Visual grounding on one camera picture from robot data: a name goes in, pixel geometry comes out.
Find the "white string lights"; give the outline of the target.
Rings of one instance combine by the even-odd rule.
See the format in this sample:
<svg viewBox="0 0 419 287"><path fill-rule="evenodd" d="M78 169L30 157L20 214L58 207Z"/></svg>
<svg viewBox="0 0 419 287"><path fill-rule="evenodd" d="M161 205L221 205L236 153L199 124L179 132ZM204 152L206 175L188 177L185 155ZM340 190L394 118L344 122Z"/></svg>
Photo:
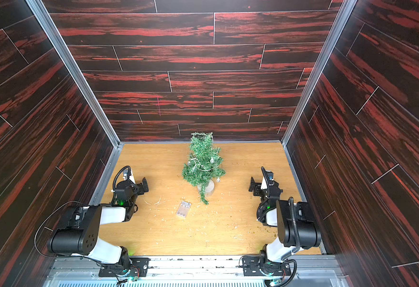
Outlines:
<svg viewBox="0 0 419 287"><path fill-rule="evenodd" d="M223 159L219 155L220 148L191 145L190 150L185 175L192 185L202 184L213 178L220 179L226 174L221 167Z"/></svg>

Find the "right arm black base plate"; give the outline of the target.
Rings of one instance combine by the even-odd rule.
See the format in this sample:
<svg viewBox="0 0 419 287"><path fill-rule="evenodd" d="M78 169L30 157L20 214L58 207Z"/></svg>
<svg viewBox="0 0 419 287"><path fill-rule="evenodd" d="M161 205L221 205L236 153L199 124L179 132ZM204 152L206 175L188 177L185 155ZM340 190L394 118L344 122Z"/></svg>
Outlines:
<svg viewBox="0 0 419 287"><path fill-rule="evenodd" d="M286 277L292 275L292 270L288 263L276 263L260 256L242 256L239 260L239 267L242 268L246 277Z"/></svg>

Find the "small green christmas tree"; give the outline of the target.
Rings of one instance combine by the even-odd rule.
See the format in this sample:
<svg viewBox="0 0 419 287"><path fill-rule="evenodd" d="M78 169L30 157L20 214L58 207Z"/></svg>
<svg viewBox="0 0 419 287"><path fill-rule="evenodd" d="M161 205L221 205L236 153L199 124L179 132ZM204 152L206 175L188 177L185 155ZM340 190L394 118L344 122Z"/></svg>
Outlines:
<svg viewBox="0 0 419 287"><path fill-rule="evenodd" d="M220 148L213 146L212 133L195 132L191 134L190 154L184 164L182 176L190 185L200 188L202 203L208 205L205 189L213 178L220 179L226 174L221 167L223 159L219 156Z"/></svg>

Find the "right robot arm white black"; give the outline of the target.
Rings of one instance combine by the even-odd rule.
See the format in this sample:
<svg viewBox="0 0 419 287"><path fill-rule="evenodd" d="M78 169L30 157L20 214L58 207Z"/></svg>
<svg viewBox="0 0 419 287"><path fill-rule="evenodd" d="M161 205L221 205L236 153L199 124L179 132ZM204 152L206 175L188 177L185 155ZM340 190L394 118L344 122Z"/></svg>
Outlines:
<svg viewBox="0 0 419 287"><path fill-rule="evenodd" d="M277 238L266 244L258 256L242 259L245 276L289 276L291 257L321 244L321 232L307 202L281 199L279 184L270 177L261 183L251 178L249 191L261 198L257 221L277 228Z"/></svg>

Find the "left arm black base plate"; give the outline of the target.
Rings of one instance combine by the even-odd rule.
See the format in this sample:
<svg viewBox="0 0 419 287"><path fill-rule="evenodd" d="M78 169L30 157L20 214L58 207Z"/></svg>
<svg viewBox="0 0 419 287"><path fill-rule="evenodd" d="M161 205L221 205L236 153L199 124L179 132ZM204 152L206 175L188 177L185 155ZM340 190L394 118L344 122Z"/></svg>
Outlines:
<svg viewBox="0 0 419 287"><path fill-rule="evenodd" d="M101 264L99 277L146 277L150 259L147 257L129 257L125 262Z"/></svg>

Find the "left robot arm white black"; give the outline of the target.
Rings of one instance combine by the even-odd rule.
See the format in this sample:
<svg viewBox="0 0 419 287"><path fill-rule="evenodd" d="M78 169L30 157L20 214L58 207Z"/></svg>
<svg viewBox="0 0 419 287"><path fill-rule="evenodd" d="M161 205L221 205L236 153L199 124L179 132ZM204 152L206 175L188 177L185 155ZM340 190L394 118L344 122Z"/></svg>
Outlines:
<svg viewBox="0 0 419 287"><path fill-rule="evenodd" d="M91 259L101 266L100 276L142 276L142 264L134 266L125 247L100 239L99 228L130 221L137 211L136 199L148 191L146 178L140 184L129 178L115 186L111 204L70 207L48 240L49 252Z"/></svg>

